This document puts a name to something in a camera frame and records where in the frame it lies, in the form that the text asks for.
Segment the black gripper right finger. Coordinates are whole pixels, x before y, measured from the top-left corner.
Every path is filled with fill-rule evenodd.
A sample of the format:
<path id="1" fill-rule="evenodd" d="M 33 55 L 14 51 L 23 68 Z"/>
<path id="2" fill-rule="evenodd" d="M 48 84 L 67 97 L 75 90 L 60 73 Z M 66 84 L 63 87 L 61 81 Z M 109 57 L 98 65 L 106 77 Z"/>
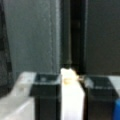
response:
<path id="1" fill-rule="evenodd" d="M 117 76 L 86 76 L 87 120 L 112 120 L 115 100 L 118 98 Z"/>

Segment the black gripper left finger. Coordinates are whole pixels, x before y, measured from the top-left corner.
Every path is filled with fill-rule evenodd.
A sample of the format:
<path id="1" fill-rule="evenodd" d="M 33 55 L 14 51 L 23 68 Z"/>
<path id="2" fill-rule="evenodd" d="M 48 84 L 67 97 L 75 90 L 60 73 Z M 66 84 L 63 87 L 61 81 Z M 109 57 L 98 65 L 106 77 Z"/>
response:
<path id="1" fill-rule="evenodd" d="M 60 120 L 61 85 L 58 74 L 37 74 L 30 96 L 34 98 L 35 120 Z"/>

